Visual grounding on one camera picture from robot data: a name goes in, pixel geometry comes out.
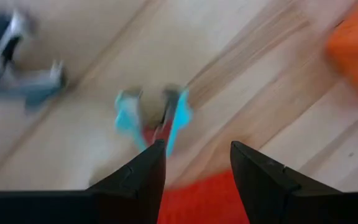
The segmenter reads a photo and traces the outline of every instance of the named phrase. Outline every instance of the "wooden floor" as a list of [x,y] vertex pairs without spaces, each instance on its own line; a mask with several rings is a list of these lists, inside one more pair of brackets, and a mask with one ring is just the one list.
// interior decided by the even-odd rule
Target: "wooden floor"
[[0,140],[0,189],[87,188],[138,154],[113,128],[118,91],[143,86],[153,117],[175,83],[190,89],[195,115],[167,161],[167,187],[228,169],[238,140],[358,190],[358,94],[323,54],[355,0],[15,3],[42,19],[21,64],[46,66],[57,55],[74,87],[38,114],[4,110],[15,122],[0,130],[15,134]]

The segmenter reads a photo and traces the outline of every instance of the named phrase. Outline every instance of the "light blue plastic piece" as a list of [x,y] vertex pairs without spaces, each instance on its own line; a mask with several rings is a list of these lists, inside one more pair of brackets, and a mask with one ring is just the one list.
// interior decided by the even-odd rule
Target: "light blue plastic piece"
[[167,157],[171,156],[173,147],[175,145],[176,138],[179,130],[185,128],[193,117],[193,112],[187,105],[187,98],[189,96],[189,90],[183,90],[180,93],[175,115],[172,121],[171,131],[169,133],[167,144]]
[[141,152],[147,149],[146,140],[142,134],[142,119],[140,117],[139,99],[136,96],[118,94],[114,104],[117,111],[115,127],[118,131],[129,133]]

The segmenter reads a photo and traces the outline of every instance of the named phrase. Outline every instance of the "red fabric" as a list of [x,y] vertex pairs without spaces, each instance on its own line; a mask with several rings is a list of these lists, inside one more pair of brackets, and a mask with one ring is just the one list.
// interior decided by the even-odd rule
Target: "red fabric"
[[158,224],[168,223],[248,224],[232,171],[164,191]]

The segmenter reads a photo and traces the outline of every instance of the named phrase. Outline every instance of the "hardwood floor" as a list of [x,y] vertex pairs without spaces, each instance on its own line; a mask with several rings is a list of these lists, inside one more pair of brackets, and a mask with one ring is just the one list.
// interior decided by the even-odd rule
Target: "hardwood floor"
[[0,189],[84,189],[110,174],[138,153],[113,129],[118,91],[142,85],[154,118],[162,88],[176,83],[190,89],[195,114],[167,161],[167,187],[228,169],[238,140],[358,190],[358,94],[323,54],[355,0],[126,2],[66,0],[53,12],[62,24],[45,19],[48,34],[29,44],[48,42],[79,81],[11,138]]

